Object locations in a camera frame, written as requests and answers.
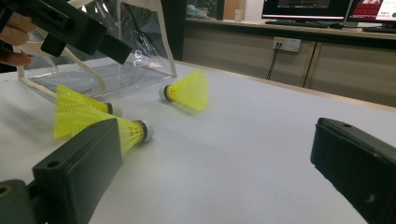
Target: electrical outlet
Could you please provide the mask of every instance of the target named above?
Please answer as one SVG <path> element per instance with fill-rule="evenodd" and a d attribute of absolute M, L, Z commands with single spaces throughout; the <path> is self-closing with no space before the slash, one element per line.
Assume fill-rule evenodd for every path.
<path fill-rule="evenodd" d="M 281 50 L 298 52 L 301 45 L 301 39 L 291 39 L 291 38 L 276 36 L 274 39 L 273 49 L 276 48 L 277 43 L 282 44 L 279 47 L 279 49 Z"/>

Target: shuttlecock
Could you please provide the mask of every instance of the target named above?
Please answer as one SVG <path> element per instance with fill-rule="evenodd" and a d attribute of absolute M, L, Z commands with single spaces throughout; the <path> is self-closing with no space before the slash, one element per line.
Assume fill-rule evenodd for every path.
<path fill-rule="evenodd" d="M 208 100 L 206 77 L 201 70 L 196 70 L 178 82 L 164 86 L 159 94 L 165 101 L 176 101 L 201 111 Z"/>
<path fill-rule="evenodd" d="M 113 106 L 111 103 L 102 103 L 81 94 L 77 91 L 70 90 L 66 86 L 57 85 L 55 95 L 55 106 L 60 111 L 67 111 L 75 107 L 92 107 L 101 110 L 107 114 L 122 116 L 122 109 Z"/>
<path fill-rule="evenodd" d="M 70 139 L 86 127 L 105 119 L 117 119 L 120 131 L 121 154 L 124 155 L 131 147 L 141 142 L 147 142 L 154 134 L 153 128 L 146 120 L 122 119 L 102 111 L 76 107 L 70 112 L 56 112 L 54 137 Z"/>

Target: white table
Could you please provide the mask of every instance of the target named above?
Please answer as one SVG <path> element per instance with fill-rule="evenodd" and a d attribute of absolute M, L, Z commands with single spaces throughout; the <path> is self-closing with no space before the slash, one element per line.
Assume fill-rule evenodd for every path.
<path fill-rule="evenodd" d="M 177 64 L 180 77 L 194 69 Z M 394 109 L 203 71 L 210 96 L 200 113 L 161 102 L 164 83 L 106 97 L 155 133 L 124 158 L 91 223 L 366 223 L 311 164 L 315 124 L 338 119 L 396 146 Z M 62 144 L 53 104 L 5 74 L 0 108 L 0 180 L 29 183 Z"/>

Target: human hand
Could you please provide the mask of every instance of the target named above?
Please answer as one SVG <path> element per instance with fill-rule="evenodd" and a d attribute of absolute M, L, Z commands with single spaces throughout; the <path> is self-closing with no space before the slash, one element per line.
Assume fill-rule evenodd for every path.
<path fill-rule="evenodd" d="M 0 33 L 0 40 L 13 46 L 20 46 L 29 40 L 27 33 L 33 32 L 35 25 L 31 23 L 31 18 L 23 17 L 18 13 L 13 13 L 8 23 Z M 0 48 L 0 63 L 22 66 L 29 64 L 29 55 L 17 53 L 6 48 Z"/>

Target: monitor screen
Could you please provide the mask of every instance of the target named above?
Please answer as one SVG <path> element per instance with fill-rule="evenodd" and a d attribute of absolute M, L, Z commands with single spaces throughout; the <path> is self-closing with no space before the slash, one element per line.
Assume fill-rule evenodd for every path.
<path fill-rule="evenodd" d="M 264 0 L 262 19 L 343 21 L 348 0 Z"/>
<path fill-rule="evenodd" d="M 396 1 L 353 0 L 346 20 L 396 24 Z"/>

